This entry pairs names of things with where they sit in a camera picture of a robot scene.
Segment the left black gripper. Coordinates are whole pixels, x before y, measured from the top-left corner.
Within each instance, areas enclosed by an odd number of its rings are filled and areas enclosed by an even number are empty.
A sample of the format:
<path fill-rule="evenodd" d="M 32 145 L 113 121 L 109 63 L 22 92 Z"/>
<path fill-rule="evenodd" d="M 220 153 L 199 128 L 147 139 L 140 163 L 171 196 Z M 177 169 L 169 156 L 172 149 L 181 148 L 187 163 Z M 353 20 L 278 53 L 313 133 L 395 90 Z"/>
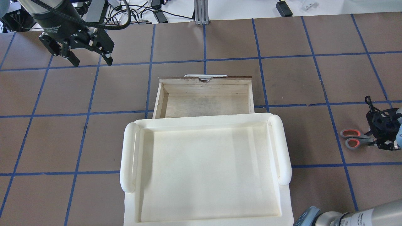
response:
<path fill-rule="evenodd" d="M 43 29 L 40 42 L 54 56 L 62 56 L 74 67 L 79 59 L 71 49 L 86 49 L 100 54 L 108 66 L 113 63 L 113 41 L 104 29 L 87 28 L 53 13 L 39 14 Z"/>

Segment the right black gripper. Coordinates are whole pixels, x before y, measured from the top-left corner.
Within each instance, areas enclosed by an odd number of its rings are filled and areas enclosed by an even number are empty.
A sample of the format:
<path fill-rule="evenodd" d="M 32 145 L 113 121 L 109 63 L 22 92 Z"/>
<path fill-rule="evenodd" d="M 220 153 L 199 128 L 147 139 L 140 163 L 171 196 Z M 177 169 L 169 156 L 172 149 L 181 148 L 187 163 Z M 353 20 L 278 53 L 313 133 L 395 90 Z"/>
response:
<path fill-rule="evenodd" d="M 365 97 L 365 102 L 369 106 L 366 113 L 370 127 L 368 134 L 375 138 L 373 145 L 380 150 L 401 150 L 401 144 L 397 141 L 401 126 L 401 108 L 379 110 L 374 107 L 370 96 Z"/>

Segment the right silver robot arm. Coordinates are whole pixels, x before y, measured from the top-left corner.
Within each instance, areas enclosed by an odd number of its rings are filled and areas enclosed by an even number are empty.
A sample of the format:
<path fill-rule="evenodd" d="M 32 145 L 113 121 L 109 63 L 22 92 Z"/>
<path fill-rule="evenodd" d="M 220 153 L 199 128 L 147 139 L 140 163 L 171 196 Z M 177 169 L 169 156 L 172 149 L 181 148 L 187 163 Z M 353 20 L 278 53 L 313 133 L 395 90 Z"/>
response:
<path fill-rule="evenodd" d="M 349 150 L 364 146 L 374 146 L 380 150 L 401 150 L 401 109 L 377 109 L 370 96 L 365 103 L 369 106 L 366 119 L 369 131 L 344 129 L 340 137 L 345 139 Z M 294 223 L 295 226 L 381 226 L 401 222 L 401 200 L 381 204 L 368 210 L 357 212 L 322 212 L 317 207 L 307 208 Z"/>

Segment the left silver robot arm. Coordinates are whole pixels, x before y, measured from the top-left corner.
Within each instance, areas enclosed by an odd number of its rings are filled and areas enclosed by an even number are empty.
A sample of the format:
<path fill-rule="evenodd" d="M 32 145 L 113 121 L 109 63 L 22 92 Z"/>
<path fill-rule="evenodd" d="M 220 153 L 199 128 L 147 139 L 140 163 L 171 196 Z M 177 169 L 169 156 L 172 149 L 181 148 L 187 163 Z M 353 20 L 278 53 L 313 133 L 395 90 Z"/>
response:
<path fill-rule="evenodd" d="M 72 50 L 86 49 L 112 65 L 114 42 L 107 25 L 85 21 L 69 0 L 21 0 L 20 4 L 43 29 L 39 40 L 53 56 L 78 67 L 80 61 Z"/>

